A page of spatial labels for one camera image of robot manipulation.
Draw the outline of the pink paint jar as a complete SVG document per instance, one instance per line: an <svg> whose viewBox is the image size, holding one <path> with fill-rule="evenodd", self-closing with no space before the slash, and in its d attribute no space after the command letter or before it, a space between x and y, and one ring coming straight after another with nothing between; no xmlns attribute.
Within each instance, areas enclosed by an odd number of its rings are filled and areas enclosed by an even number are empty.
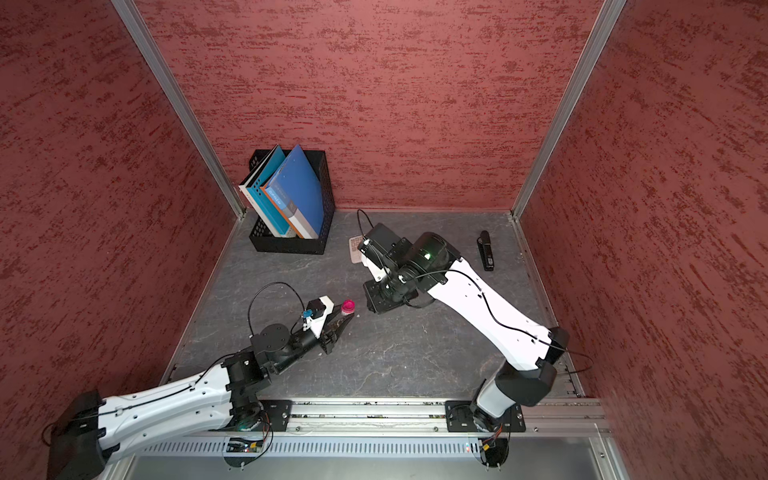
<svg viewBox="0 0 768 480"><path fill-rule="evenodd" d="M353 300L345 300L341 305L341 314L343 316L353 315L355 312L355 302Z"/></svg>

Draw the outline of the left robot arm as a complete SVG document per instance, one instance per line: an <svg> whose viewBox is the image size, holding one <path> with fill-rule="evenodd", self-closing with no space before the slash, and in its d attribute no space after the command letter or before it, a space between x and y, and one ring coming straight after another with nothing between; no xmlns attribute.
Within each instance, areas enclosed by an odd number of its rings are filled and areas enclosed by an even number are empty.
<svg viewBox="0 0 768 480"><path fill-rule="evenodd" d="M249 346L198 374L132 394L77 396L51 425L47 478L94 479L111 461L204 431L230 432L237 450L266 453L285 431L291 404L262 400L261 391L314 349L330 353L355 313L353 301L328 296L300 307L293 326L251 332Z"/></svg>

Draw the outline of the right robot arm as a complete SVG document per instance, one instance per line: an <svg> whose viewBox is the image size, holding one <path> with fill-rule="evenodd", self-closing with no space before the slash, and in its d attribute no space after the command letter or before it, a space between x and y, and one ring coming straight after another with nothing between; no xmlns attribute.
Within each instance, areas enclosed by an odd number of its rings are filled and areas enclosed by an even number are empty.
<svg viewBox="0 0 768 480"><path fill-rule="evenodd" d="M372 312L409 306L425 293L458 313L503 355L467 407L477 430L499 431L511 409L533 407L550 393L556 363L570 351L569 333L520 312L442 236L425 232L411 242L378 223L361 232L357 249L372 275L364 285Z"/></svg>

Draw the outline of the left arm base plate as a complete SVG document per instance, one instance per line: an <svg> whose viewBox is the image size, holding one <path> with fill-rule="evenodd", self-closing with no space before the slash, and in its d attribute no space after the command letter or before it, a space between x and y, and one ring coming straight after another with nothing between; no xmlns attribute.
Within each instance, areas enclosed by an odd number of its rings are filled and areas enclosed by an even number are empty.
<svg viewBox="0 0 768 480"><path fill-rule="evenodd" d="M233 418L237 432L266 431L285 432L291 418L291 400L260 400L248 406Z"/></svg>

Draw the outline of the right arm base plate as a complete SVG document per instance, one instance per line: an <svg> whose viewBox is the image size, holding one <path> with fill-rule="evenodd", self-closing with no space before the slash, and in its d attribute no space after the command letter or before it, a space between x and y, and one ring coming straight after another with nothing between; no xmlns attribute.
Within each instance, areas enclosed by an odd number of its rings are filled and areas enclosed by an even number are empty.
<svg viewBox="0 0 768 480"><path fill-rule="evenodd" d="M493 417L470 401L449 400L444 404L447 430L452 433L503 433L526 431L519 404L508 408L500 417Z"/></svg>

